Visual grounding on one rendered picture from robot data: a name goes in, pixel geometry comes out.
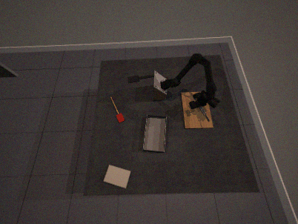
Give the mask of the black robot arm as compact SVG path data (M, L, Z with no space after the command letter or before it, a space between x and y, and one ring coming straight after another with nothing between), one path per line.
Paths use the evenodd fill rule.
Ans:
M199 100L199 97L201 101L207 102L212 107L215 108L218 103L220 102L218 99L215 98L215 91L216 91L216 85L213 82L212 73L211 73L211 63L203 58L201 54L193 54L190 58L188 64L183 68L183 70L178 74L178 76L174 79L167 79L163 82L161 82L161 89L168 89L169 87L174 88L176 86L179 86L181 83L180 80L182 77L196 64L200 64L204 66L205 70L205 78L206 78L206 92L202 90L199 93L195 93L193 95L194 99L196 101Z

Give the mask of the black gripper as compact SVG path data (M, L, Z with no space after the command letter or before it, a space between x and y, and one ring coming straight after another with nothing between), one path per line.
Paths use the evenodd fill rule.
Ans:
M208 101L207 102L203 102L203 101L201 101L200 97L199 97L199 100L198 101L189 102L189 105L190 105L191 109L200 108L200 106L202 106L202 107L203 106L206 106L206 103L208 103Z

